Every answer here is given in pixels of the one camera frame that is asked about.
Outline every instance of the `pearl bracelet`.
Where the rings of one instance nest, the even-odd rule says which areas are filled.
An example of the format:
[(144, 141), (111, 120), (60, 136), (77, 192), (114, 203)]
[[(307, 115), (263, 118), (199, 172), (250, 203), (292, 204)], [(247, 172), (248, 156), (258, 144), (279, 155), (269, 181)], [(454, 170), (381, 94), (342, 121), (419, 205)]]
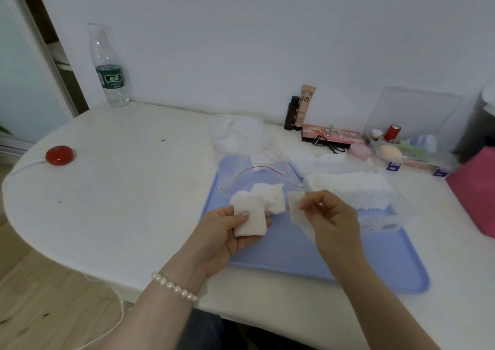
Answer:
[(189, 293), (189, 291), (181, 288), (180, 286), (176, 286), (172, 281), (169, 281), (166, 277), (163, 277), (158, 272), (153, 272), (152, 278), (155, 281), (157, 281), (160, 285), (165, 285), (167, 289), (172, 289), (175, 293), (180, 294), (182, 298), (186, 298), (188, 301), (194, 303), (200, 301), (200, 298), (198, 296), (195, 296), (193, 293)]

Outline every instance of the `hand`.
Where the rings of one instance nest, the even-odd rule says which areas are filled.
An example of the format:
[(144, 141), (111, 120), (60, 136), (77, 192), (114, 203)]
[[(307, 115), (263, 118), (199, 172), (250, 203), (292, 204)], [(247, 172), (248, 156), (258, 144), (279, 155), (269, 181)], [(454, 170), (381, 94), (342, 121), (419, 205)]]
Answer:
[(311, 222), (318, 251), (334, 275), (367, 263), (354, 208), (324, 190), (306, 193), (299, 209)]
[[(234, 215), (234, 207), (231, 205), (209, 211), (178, 253), (192, 257), (205, 278), (214, 276), (229, 264), (234, 253), (262, 238), (234, 236), (234, 228), (243, 225), (248, 217), (247, 213)], [(266, 226), (270, 226), (272, 221), (268, 213), (265, 213), (265, 217)]]

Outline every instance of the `black tube cap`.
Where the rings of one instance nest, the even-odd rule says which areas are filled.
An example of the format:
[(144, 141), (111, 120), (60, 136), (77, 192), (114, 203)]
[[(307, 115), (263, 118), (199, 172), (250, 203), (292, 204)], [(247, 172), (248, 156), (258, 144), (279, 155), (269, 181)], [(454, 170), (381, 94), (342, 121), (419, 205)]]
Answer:
[(299, 96), (292, 96), (292, 98), (291, 98), (291, 105), (294, 105), (294, 106), (299, 105), (299, 100), (301, 100), (299, 98)]

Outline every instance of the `person's right hand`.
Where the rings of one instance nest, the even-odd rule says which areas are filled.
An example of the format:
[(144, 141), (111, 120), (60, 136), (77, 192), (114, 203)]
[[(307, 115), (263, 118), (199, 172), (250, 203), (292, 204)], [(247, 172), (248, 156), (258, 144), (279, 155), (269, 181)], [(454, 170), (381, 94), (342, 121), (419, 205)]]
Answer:
[(323, 190), (306, 193), (299, 209), (313, 225), (318, 251), (334, 275), (366, 264), (354, 208)]

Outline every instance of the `beige tube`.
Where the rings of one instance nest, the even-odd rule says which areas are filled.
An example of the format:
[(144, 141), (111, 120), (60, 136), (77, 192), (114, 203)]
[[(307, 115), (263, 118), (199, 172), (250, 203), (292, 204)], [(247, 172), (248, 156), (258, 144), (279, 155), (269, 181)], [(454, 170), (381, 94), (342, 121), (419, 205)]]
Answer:
[(294, 130), (300, 130), (302, 128), (309, 102), (311, 101), (311, 98), (313, 97), (315, 91), (316, 87), (307, 86), (306, 84), (302, 85), (301, 101), (299, 103), (298, 116), (295, 119)]

